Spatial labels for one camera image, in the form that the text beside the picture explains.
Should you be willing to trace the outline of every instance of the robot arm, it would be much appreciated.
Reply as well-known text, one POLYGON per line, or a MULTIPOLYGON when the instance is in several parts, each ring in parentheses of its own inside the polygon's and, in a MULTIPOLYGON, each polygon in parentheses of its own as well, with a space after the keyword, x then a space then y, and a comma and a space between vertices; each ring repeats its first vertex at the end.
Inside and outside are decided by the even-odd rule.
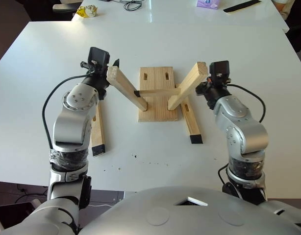
POLYGON ((226 169, 229 183, 223 192, 253 204, 266 201, 264 166, 268 134, 264 126, 251 116, 250 110, 227 90, 229 62, 210 65, 211 76, 197 88, 204 95, 216 116, 216 124, 226 134, 229 163, 226 169))
POLYGON ((86 175, 91 120, 109 85, 108 62, 108 52, 91 47, 88 63, 81 63, 88 76, 64 94, 54 124, 47 201, 2 234, 78 234, 79 210, 88 206, 91 193, 91 177, 86 175))

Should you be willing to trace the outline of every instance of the snack wrapper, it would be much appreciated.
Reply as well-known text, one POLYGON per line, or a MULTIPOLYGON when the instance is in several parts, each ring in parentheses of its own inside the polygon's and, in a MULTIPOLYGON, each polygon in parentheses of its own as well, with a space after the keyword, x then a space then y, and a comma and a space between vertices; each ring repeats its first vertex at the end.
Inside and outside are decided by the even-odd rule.
POLYGON ((198 0, 196 6, 211 8, 211 9, 218 9, 220 0, 198 0))
POLYGON ((95 7, 94 5, 80 6, 76 13, 84 18, 95 17, 97 13, 97 7, 95 7))

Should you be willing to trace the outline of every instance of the white cable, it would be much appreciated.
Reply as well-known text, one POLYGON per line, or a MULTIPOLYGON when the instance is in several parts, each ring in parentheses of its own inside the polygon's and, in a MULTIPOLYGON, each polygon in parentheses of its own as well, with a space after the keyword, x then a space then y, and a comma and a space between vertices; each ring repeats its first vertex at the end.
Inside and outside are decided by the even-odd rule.
POLYGON ((113 207, 112 205, 103 204, 103 205, 89 205, 90 207, 113 207))

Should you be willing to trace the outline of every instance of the wooden leg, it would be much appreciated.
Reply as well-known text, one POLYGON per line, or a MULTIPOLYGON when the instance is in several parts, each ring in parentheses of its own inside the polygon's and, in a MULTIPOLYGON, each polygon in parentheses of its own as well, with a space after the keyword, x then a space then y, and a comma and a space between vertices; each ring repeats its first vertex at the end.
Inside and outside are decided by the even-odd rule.
POLYGON ((188 94, 208 76, 205 62, 197 62, 181 82, 180 94, 173 95, 168 100, 168 110, 174 110, 188 94))
POLYGON ((186 97, 181 102, 181 109, 190 133, 191 143, 203 143, 203 140, 201 139, 201 132, 198 123, 196 122, 189 97, 186 97))
POLYGON ((103 125, 101 119, 101 104, 102 101, 100 101, 96 106, 96 115, 93 118, 92 122, 91 141, 93 157, 103 154, 105 152, 105 137, 103 133, 103 125))
POLYGON ((142 97, 137 97, 134 94, 135 87, 121 72, 117 66, 110 66, 107 72, 107 81, 117 88, 126 98, 135 104, 140 110, 147 110, 147 102, 142 97))

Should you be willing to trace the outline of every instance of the white desk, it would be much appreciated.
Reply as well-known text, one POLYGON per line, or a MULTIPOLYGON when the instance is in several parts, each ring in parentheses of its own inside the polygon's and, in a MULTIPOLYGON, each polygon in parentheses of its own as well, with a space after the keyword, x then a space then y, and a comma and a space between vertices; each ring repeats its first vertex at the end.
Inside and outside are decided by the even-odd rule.
MULTIPOLYGON (((95 46, 110 53, 111 63, 120 58, 121 70, 137 88, 140 67, 173 66, 180 82, 196 61, 229 60, 232 82, 252 90, 267 105, 263 124, 270 137, 265 163, 268 196, 301 198, 301 63, 283 31, 200 27, 29 23, 0 61, 0 181, 48 184, 42 105, 61 80, 85 73, 80 61, 87 60, 89 47, 95 46)), ((62 95, 76 83, 68 82, 50 100, 46 112, 50 129, 61 111, 62 95)), ((254 118, 260 118, 262 107, 255 98, 234 88, 230 91, 254 118)), ((190 99, 203 145, 190 144, 181 115, 177 122, 138 123, 137 108, 109 87, 102 107, 107 152, 93 158, 90 151, 88 157, 93 189, 139 191, 189 185, 221 190, 217 169, 228 161, 225 136, 204 97, 192 94, 190 99)))
POLYGON ((82 5, 95 5, 99 15, 93 18, 82 18, 75 15, 72 21, 94 21, 120 23, 175 23, 203 25, 243 25, 282 28, 289 27, 276 10, 271 0, 263 0, 254 6, 240 11, 226 13, 223 9, 240 4, 246 0, 221 0, 219 9, 196 7, 197 0, 144 0, 137 11, 128 12, 123 4, 100 0, 84 0, 82 5))

